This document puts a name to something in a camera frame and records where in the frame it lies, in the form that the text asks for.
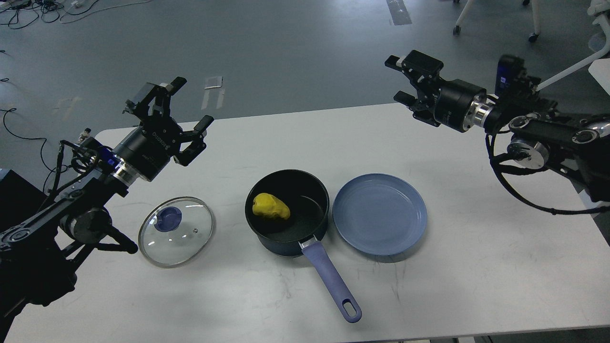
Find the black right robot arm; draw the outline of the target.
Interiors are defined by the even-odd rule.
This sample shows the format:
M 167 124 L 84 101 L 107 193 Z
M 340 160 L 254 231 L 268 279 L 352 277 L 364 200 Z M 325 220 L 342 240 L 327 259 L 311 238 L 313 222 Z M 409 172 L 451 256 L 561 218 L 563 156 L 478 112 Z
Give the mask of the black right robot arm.
M 417 50 L 388 56 L 385 66 L 403 74 L 416 96 L 399 91 L 394 100 L 414 119 L 466 132 L 483 128 L 492 171 L 517 200 L 553 215 L 609 211 L 609 115 L 564 114 L 555 101 L 541 98 L 540 78 L 527 74 L 524 60 L 503 55 L 498 61 L 495 92 L 463 80 L 444 80 L 444 63 Z M 528 201 L 505 174 L 525 176 L 551 170 L 581 186 L 593 209 L 545 208 Z

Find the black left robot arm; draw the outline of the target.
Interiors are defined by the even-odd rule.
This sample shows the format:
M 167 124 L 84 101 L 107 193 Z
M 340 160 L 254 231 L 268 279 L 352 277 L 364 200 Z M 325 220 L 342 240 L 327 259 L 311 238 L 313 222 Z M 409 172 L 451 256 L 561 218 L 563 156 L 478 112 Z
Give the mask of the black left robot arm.
M 7 193 L 9 208 L 1 213 L 2 339 L 26 305 L 48 306 L 74 291 L 76 271 L 92 251 L 138 251 L 115 228 L 105 204 L 115 195 L 126 197 L 137 179 L 152 182 L 170 160 L 187 166 L 205 150 L 213 117 L 205 115 L 190 131 L 171 117 L 171 99 L 186 82 L 177 77 L 169 84 L 146 83 L 127 100 L 124 112 L 140 123 L 113 149 L 91 137 L 80 143 L 60 141 L 57 169 L 70 148 L 82 161 L 74 164 L 79 175 L 64 185 L 56 175 L 40 204 L 29 198 L 29 218 L 18 208 L 23 192 Z

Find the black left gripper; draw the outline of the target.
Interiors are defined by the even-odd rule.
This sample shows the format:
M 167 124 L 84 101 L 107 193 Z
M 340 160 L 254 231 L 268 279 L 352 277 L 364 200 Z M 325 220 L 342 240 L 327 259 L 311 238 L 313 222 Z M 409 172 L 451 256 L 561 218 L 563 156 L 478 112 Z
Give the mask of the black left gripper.
M 168 84 L 147 82 L 133 99 L 125 102 L 123 113 L 137 117 L 140 125 L 112 152 L 148 182 L 158 176 L 172 156 L 179 165 L 188 166 L 207 147 L 204 139 L 214 117 L 204 115 L 190 131 L 183 131 L 171 118 L 172 96 L 185 84 L 183 77 Z

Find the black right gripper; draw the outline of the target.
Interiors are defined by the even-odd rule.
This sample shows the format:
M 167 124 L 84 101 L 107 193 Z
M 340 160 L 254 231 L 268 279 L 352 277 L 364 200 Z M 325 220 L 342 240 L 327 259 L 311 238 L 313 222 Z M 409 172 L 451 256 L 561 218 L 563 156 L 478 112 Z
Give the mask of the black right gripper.
M 482 102 L 487 89 L 463 80 L 445 81 L 440 76 L 444 63 L 418 50 L 406 56 L 390 55 L 384 65 L 405 75 L 412 84 L 421 87 L 418 99 L 403 91 L 394 95 L 394 101 L 403 104 L 412 117 L 425 124 L 445 125 L 459 132 L 470 130 L 474 124 L 471 107 Z

